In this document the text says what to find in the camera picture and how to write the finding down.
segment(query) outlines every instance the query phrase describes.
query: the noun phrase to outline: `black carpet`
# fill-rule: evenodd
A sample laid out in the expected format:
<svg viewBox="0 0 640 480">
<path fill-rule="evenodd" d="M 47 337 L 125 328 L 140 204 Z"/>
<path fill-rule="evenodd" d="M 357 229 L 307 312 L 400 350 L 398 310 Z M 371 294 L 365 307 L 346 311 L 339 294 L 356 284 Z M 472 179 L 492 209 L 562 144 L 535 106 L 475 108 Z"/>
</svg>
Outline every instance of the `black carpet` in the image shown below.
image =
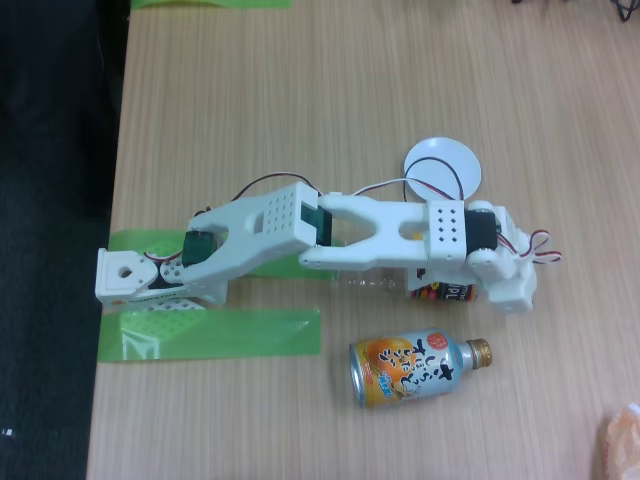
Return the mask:
<svg viewBox="0 0 640 480">
<path fill-rule="evenodd" d="M 85 478 L 117 124 L 92 1 L 0 0 L 0 479 Z"/>
</svg>

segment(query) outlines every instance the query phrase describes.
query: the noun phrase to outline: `white round disc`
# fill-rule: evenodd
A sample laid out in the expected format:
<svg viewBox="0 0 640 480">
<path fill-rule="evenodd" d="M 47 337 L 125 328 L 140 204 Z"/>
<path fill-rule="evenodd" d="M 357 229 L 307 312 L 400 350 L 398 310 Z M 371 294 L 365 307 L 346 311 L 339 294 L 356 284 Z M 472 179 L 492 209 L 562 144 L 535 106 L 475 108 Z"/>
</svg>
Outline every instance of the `white round disc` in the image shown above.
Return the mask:
<svg viewBox="0 0 640 480">
<path fill-rule="evenodd" d="M 451 165 L 451 168 L 456 171 L 460 178 L 465 199 L 473 195 L 480 186 L 480 180 L 482 179 L 480 162 L 466 145 L 446 137 L 427 138 L 417 143 L 407 154 L 407 158 L 404 161 L 404 173 L 407 177 L 416 178 L 433 185 L 457 200 L 460 196 L 460 189 L 456 178 L 446 165 L 436 161 L 425 160 L 411 167 L 413 162 L 424 157 L 439 158 Z M 440 195 L 419 183 L 408 182 L 408 185 L 416 195 L 425 200 L 442 199 Z"/>
</svg>

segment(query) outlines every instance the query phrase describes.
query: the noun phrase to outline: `black cable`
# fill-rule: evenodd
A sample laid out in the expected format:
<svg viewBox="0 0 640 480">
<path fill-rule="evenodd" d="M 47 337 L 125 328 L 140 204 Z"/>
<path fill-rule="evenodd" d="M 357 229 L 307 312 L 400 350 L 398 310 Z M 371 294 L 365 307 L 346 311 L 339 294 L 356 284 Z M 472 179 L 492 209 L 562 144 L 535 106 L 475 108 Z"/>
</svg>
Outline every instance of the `black cable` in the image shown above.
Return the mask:
<svg viewBox="0 0 640 480">
<path fill-rule="evenodd" d="M 629 20 L 629 17 L 631 17 L 631 12 L 640 7 L 640 2 L 638 2 L 637 0 L 631 0 L 631 4 L 628 7 L 622 5 L 618 0 L 611 0 L 611 3 L 613 3 L 617 7 L 620 20 L 622 20 L 623 22 Z"/>
<path fill-rule="evenodd" d="M 449 170 L 451 170 L 451 173 L 453 173 L 453 176 L 456 178 L 456 183 L 458 184 L 458 189 L 460 191 L 460 200 L 464 200 L 464 189 L 462 188 L 462 182 L 460 181 L 460 177 L 458 177 L 458 174 L 456 173 L 455 169 L 449 163 L 445 162 L 441 158 L 437 158 L 437 157 L 422 157 L 422 158 L 419 158 L 419 159 L 413 161 L 411 163 L 411 165 L 409 165 L 409 168 L 407 168 L 407 170 L 404 172 L 404 178 L 407 178 L 407 176 L 409 175 L 409 171 L 416 164 L 418 164 L 420 162 L 426 162 L 427 160 L 432 160 L 434 162 L 441 163 L 445 167 L 447 167 Z M 404 182 L 402 184 L 402 198 L 404 198 L 405 202 L 407 201 L 407 182 Z"/>
</svg>

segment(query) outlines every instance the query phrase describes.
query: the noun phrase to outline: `can label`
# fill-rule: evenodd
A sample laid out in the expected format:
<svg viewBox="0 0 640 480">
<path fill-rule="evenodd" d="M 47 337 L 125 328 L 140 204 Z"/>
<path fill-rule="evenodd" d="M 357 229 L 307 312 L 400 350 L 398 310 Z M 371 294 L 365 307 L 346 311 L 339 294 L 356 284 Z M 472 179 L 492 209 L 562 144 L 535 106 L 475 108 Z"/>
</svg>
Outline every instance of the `can label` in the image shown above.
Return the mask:
<svg viewBox="0 0 640 480">
<path fill-rule="evenodd" d="M 463 302 L 470 302 L 476 296 L 476 286 L 434 282 L 431 285 L 413 290 L 411 292 L 411 296 L 414 298 L 461 300 Z"/>
<path fill-rule="evenodd" d="M 462 375 L 460 348 L 439 329 L 364 340 L 354 352 L 368 407 L 447 393 Z"/>
</svg>

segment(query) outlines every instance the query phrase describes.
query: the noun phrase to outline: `green plastic sheet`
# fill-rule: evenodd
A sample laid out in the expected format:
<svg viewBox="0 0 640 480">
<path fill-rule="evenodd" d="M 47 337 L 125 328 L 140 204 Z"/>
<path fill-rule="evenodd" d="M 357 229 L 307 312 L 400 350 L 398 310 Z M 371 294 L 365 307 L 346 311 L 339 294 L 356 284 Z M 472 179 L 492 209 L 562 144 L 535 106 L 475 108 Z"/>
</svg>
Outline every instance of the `green plastic sheet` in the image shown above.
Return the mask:
<svg viewBox="0 0 640 480">
<path fill-rule="evenodd" d="M 182 248 L 182 230 L 123 230 L 111 235 L 110 251 L 166 256 Z M 265 264 L 251 275 L 331 278 L 308 270 L 297 255 Z M 316 355 L 320 353 L 318 310 L 168 310 L 103 315 L 99 362 Z"/>
<path fill-rule="evenodd" d="M 104 315 L 99 362 L 320 353 L 319 310 L 135 311 Z"/>
<path fill-rule="evenodd" d="M 289 8 L 291 0 L 132 0 L 131 9 L 165 4 L 205 4 L 227 8 Z"/>
</svg>

